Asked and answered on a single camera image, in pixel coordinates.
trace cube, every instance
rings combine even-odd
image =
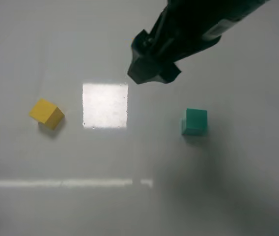
[[[205,135],[207,133],[207,111],[187,108],[181,119],[181,131],[183,135]]]
[[[56,105],[45,99],[40,99],[29,113],[29,116],[54,130],[63,119],[64,114]]]

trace robotic arm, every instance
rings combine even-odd
[[[137,84],[173,82],[176,61],[217,44],[221,35],[269,0],[168,0],[150,34],[132,43],[128,75]]]

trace teal block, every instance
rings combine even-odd
[[[202,136],[207,133],[207,111],[187,109],[181,119],[183,135]]]

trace yellow cube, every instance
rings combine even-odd
[[[56,105],[45,99],[40,99],[29,113],[29,116],[53,130],[60,123],[64,114]]]

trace white table surface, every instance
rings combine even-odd
[[[130,44],[165,5],[0,0],[0,236],[279,235],[279,0],[138,86]],[[185,108],[207,139],[180,135]]]

